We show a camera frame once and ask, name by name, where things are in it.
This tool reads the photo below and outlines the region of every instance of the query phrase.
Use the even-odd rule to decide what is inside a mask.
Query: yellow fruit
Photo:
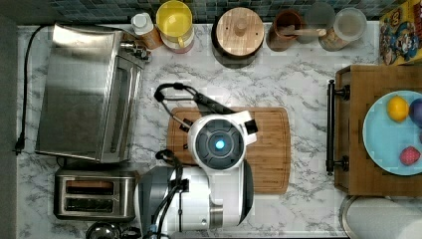
[[[402,122],[409,115],[409,105],[403,98],[395,96],[388,102],[387,112],[392,120]]]

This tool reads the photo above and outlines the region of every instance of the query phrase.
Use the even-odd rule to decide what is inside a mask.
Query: cereal box
[[[421,1],[408,0],[381,17],[379,57],[382,64],[422,63]]]

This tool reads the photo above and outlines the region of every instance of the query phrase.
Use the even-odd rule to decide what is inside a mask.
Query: marble countertop
[[[326,84],[350,64],[376,64],[378,25],[369,22],[365,35],[338,52],[323,50],[318,41],[295,43],[287,51],[263,49],[248,67],[221,66],[211,51],[211,25],[195,26],[191,51],[177,55],[161,47],[143,72],[140,108],[130,148],[130,161],[156,165],[154,154],[166,146],[168,114],[153,98],[158,85],[183,82],[228,107],[283,107],[289,115],[292,165],[288,191],[255,196],[250,215],[237,227],[184,232],[180,237],[337,237],[345,236],[338,209],[345,194],[325,172]],[[23,59],[35,28],[19,30],[18,109],[23,99]],[[27,140],[18,156],[18,237],[85,238],[93,222],[61,221],[53,214],[56,160],[34,153],[42,95],[48,71],[51,29],[34,40],[30,58]],[[17,113],[20,122],[22,111]]]

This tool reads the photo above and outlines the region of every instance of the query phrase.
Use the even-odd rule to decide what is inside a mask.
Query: tray handle
[[[340,165],[344,171],[348,171],[348,156],[345,155],[341,160],[334,161],[335,96],[341,96],[344,101],[348,101],[350,99],[350,85],[345,85],[343,88],[336,90],[334,80],[330,80],[328,83],[325,167],[329,176],[332,176],[336,165]]]

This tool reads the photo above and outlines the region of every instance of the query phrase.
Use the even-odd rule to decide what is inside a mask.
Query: toaster
[[[134,219],[137,171],[115,164],[76,162],[55,174],[54,214],[63,220]]]

